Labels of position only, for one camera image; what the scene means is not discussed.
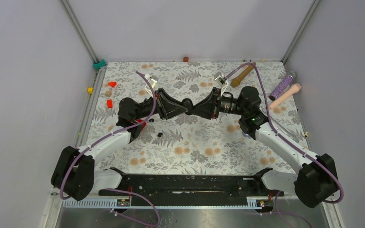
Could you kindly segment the red triangular block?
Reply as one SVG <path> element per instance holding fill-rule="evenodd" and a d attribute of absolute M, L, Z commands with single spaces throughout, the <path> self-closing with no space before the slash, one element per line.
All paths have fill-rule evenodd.
<path fill-rule="evenodd" d="M 116 81 L 111 81 L 107 83 L 110 87 L 114 88 L 117 85 Z"/>

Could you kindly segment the teal arch block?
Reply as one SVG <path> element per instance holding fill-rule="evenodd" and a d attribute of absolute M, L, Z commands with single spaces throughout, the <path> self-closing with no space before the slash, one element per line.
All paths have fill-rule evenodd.
<path fill-rule="evenodd" d="M 106 66 L 106 61 L 104 59 L 102 59 L 101 61 L 93 64 L 93 68 L 95 70 L 99 70 L 101 67 L 104 67 L 104 66 Z"/>

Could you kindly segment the red plastic tray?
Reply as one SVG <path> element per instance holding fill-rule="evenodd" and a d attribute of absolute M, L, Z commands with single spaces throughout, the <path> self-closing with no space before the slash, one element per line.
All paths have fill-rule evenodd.
<path fill-rule="evenodd" d="M 136 123 L 141 123 L 141 122 L 143 122 L 143 123 L 141 124 L 141 126 L 142 126 L 143 128 L 145 128 L 145 126 L 146 126 L 146 122 L 144 122 L 142 119 L 136 119 L 136 120 L 135 120 L 135 122 L 136 122 Z"/>

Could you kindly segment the yellow cube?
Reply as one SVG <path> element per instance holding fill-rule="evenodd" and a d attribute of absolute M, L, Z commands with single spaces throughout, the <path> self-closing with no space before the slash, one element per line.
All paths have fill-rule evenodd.
<path fill-rule="evenodd" d="M 93 88 L 90 87 L 90 88 L 87 89 L 87 91 L 88 91 L 89 94 L 92 94 L 93 93 Z"/>

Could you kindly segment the black earbud charging case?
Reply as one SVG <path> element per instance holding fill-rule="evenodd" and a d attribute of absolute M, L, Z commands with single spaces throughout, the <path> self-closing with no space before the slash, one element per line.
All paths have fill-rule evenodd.
<path fill-rule="evenodd" d="M 192 110 L 194 109 L 194 104 L 191 99 L 185 98 L 182 100 L 182 105 L 186 108 L 186 115 L 192 115 Z"/>

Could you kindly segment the floral patterned mat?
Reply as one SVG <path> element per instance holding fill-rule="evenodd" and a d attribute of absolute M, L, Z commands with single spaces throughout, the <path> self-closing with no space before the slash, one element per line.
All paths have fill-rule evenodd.
<path fill-rule="evenodd" d="M 87 143 L 115 131 L 118 105 L 122 98 L 137 102 L 148 98 L 140 73 L 159 79 L 163 88 L 177 100 L 190 98 L 200 102 L 216 86 L 214 76 L 226 75 L 239 62 L 113 62 L 106 67 L 103 83 L 89 129 Z M 116 81 L 112 88 L 107 83 Z M 106 101 L 113 101 L 107 108 Z M 220 114 L 216 120 L 182 114 L 161 120 L 152 117 L 137 139 L 115 149 L 97 166 L 97 170 L 118 168 L 126 173 L 149 174 L 221 174 L 252 175 L 271 167 L 292 172 L 292 168 L 262 143 L 245 137 L 239 116 Z"/>

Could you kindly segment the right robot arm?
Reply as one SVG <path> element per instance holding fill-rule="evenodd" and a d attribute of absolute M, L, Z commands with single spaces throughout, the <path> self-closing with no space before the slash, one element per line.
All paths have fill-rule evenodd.
<path fill-rule="evenodd" d="M 265 196 L 271 190 L 279 190 L 296 195 L 304 205 L 314 208 L 335 192 L 341 192 L 343 189 L 333 158 L 328 154 L 318 155 L 286 137 L 260 110 L 260 104 L 259 92 L 252 86 L 244 87 L 238 98 L 230 93 L 222 94 L 220 89 L 214 87 L 196 105 L 188 99 L 183 101 L 183 105 L 188 108 L 188 115 L 206 119 L 216 119 L 220 113 L 240 115 L 242 132 L 269 147 L 293 169 L 294 173 L 272 168 L 260 171 L 260 179 L 253 183 L 258 195 Z"/>

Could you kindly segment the brown wooden stick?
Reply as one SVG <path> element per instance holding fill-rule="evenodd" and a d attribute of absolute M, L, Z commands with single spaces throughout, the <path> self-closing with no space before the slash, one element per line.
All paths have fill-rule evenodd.
<path fill-rule="evenodd" d="M 248 65 L 237 77 L 231 80 L 231 87 L 238 87 L 242 80 L 254 69 L 253 65 Z"/>

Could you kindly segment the purple glitter tube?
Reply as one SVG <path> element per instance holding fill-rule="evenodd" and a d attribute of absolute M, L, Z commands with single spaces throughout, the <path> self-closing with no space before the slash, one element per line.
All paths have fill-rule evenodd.
<path fill-rule="evenodd" d="M 276 88 L 270 93 L 269 99 L 272 101 L 275 101 L 282 93 L 283 91 L 290 85 L 290 83 L 293 81 L 293 79 L 296 78 L 296 73 L 291 71 L 287 73 L 281 82 L 276 86 Z"/>

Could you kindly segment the pink flesh-coloured stick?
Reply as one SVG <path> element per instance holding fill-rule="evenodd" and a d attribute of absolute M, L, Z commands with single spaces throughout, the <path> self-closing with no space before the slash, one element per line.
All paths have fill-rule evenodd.
<path fill-rule="evenodd" d="M 301 89 L 301 85 L 299 83 L 293 84 L 286 92 L 284 92 L 281 96 L 276 98 L 270 105 L 269 110 L 272 110 L 282 104 L 284 101 L 289 99 L 292 95 L 299 92 Z"/>

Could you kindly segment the red rectangular block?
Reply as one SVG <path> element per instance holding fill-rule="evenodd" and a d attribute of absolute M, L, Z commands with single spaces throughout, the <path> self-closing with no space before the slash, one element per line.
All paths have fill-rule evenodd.
<path fill-rule="evenodd" d="M 111 99 L 108 99 L 106 101 L 106 105 L 107 105 L 107 108 L 109 108 L 109 109 L 113 108 L 113 101 Z"/>

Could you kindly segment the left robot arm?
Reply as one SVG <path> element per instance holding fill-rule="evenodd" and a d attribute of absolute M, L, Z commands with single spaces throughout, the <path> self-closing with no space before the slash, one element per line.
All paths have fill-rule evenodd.
<path fill-rule="evenodd" d="M 120 101 L 115 131 L 91 145 L 79 148 L 67 146 L 62 150 L 51 177 L 51 184 L 59 189 L 61 199 L 80 201 L 95 189 L 111 189 L 116 195 L 128 191 L 125 179 L 115 178 L 114 171 L 95 171 L 95 166 L 115 149 L 135 140 L 153 114 L 158 114 L 161 119 L 170 119 L 188 114 L 194 108 L 189 98 L 178 101 L 162 88 L 151 93 L 150 98 L 140 103 L 130 97 Z"/>

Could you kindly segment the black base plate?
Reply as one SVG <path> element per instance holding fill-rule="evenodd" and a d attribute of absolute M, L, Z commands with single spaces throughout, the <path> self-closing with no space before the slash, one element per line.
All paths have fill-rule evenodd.
<path fill-rule="evenodd" d="M 140 194 L 155 206 L 245 206 L 247 197 L 268 200 L 270 196 L 284 196 L 278 190 L 269 190 L 260 176 L 242 175 L 168 175 L 121 173 L 118 191 L 100 190 L 99 196 L 131 197 L 133 206 L 147 203 Z"/>

